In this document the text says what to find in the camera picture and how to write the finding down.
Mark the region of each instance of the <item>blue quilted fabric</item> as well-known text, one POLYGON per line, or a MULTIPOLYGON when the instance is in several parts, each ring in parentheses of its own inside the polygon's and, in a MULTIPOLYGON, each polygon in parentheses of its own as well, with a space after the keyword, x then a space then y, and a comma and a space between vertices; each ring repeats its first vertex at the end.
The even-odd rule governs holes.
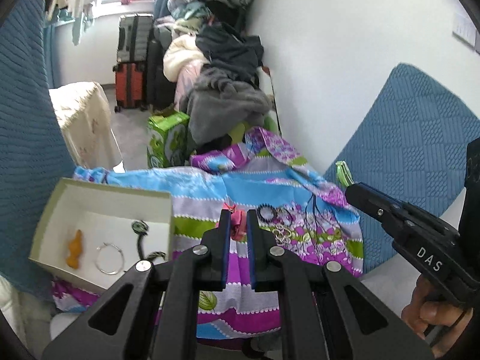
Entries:
MULTIPOLYGON (((467 144, 480 136, 480 120, 437 81, 399 64, 355 134, 335 161, 354 181, 440 216, 460 193, 467 144)), ((325 178, 335 181, 335 162, 325 178)), ((396 252, 380 224, 361 215, 364 273, 396 252)))
POLYGON ((0 274, 51 299, 50 275, 28 255, 44 206, 74 163, 50 100, 43 12, 43 0, 18 0, 0 28, 0 274))

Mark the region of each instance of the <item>open box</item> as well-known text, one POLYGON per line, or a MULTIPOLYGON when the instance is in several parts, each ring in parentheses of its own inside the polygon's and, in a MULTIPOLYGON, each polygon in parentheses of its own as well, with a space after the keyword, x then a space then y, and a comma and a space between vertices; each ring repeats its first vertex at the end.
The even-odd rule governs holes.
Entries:
MULTIPOLYGON (((63 178, 55 187, 35 232, 30 259, 51 272, 85 290, 102 293, 138 260, 137 240, 131 224, 144 221, 148 235, 143 237, 145 256, 162 251, 166 260, 172 255, 172 202, 168 192, 138 190, 104 184, 94 184, 63 178), (79 268, 70 268, 65 259, 68 245, 77 230, 82 231, 83 252, 79 268), (124 258, 114 247, 121 249, 124 258), (104 274, 95 265, 107 272, 104 274)), ((162 263, 157 258, 154 263, 162 263)))

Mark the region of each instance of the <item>cardboard box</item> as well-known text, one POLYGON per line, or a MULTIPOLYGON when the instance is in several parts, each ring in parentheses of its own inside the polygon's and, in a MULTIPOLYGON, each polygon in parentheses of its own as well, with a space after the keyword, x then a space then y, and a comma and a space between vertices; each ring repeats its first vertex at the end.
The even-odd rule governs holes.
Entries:
POLYGON ((184 166, 188 158, 187 128, 190 117, 166 109, 148 119, 147 163, 149 168, 184 166))
MULTIPOLYGON (((163 251, 167 259, 172 255, 172 202, 168 192, 137 190, 105 184, 94 184, 63 178, 55 187, 43 211, 34 235, 30 259, 51 272, 85 290, 102 293, 140 260, 137 252, 138 235, 131 229, 134 220, 142 220, 149 227, 143 237, 145 256, 163 251), (83 233, 83 252, 79 268, 70 268, 65 259, 68 244, 77 230, 83 233), (114 247, 97 247, 105 243, 119 247, 124 266, 115 275, 104 274, 121 268, 120 253, 114 247)), ((162 263, 157 258, 154 263, 162 263)))

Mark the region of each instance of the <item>human hand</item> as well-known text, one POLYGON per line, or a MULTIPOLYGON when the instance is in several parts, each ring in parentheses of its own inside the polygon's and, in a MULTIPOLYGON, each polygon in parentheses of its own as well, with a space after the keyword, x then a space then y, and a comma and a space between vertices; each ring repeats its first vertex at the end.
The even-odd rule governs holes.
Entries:
MULTIPOLYGON (((410 304, 402 310, 402 320, 423 339, 425 339, 424 332, 428 325, 452 326, 462 314, 461 309, 448 302, 425 302, 425 297, 433 290, 434 286, 420 275, 410 304)), ((450 350, 469 324, 472 315, 473 309, 470 309, 462 320, 432 348, 435 358, 443 356, 450 350)))

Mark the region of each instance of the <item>gray blanket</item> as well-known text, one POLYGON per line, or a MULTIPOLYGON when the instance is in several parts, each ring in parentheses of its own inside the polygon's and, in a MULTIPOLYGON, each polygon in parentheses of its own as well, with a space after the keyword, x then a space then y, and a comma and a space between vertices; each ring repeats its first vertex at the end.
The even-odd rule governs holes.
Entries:
POLYGON ((205 68, 180 100, 180 110, 190 115, 189 130, 197 145, 227 134, 243 121, 262 126, 272 108, 265 93, 229 75, 217 67, 205 68))

